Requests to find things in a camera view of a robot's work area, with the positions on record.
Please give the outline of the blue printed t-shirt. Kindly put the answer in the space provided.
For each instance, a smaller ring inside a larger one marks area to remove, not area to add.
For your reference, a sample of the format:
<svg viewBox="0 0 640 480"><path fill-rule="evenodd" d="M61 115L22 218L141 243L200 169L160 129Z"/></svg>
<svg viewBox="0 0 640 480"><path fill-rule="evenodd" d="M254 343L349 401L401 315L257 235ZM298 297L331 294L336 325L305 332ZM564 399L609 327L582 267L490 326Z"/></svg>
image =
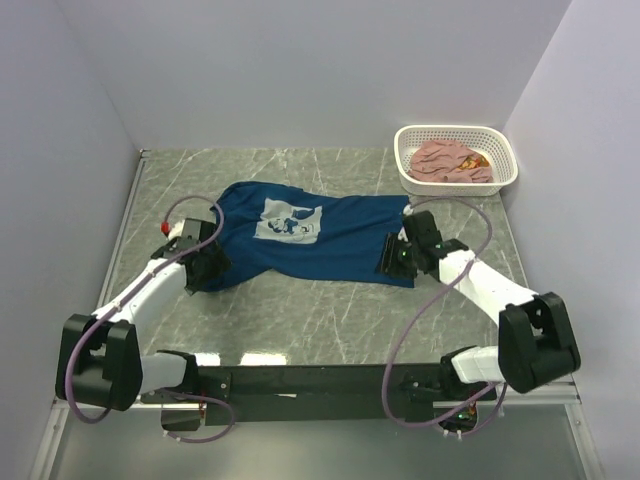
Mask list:
<svg viewBox="0 0 640 480"><path fill-rule="evenodd" d="M377 269L387 235L402 228L407 203L405 195L329 197L282 184L234 183L212 209L224 217L217 241L231 267L204 289L226 290L269 270L411 288L413 279Z"/></svg>

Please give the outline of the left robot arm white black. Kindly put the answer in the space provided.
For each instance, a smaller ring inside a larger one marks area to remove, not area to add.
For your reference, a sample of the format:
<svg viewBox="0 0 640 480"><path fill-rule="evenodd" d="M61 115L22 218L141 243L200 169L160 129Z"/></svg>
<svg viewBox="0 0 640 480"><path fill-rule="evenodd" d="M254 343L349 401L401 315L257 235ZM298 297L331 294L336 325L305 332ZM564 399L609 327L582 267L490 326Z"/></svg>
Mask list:
<svg viewBox="0 0 640 480"><path fill-rule="evenodd" d="M181 293L203 291L231 268L222 251L197 251L170 262L149 260L117 297L90 315L74 314L62 330L55 394L68 403L125 411L137 397L165 389L176 401L200 393L196 357L140 353L138 334Z"/></svg>

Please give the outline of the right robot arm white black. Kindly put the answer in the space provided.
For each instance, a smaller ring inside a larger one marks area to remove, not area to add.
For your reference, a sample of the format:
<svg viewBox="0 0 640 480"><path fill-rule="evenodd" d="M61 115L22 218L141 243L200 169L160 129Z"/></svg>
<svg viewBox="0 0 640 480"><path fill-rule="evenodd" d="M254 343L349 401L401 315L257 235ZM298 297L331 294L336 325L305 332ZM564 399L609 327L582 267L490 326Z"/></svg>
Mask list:
<svg viewBox="0 0 640 480"><path fill-rule="evenodd" d="M411 280L418 272L428 274L461 293L497 326L495 346L466 347L442 357L439 387L449 398L460 399L479 383L505 383L526 394L581 367L562 298L513 282L458 240L422 246L390 234L379 269Z"/></svg>

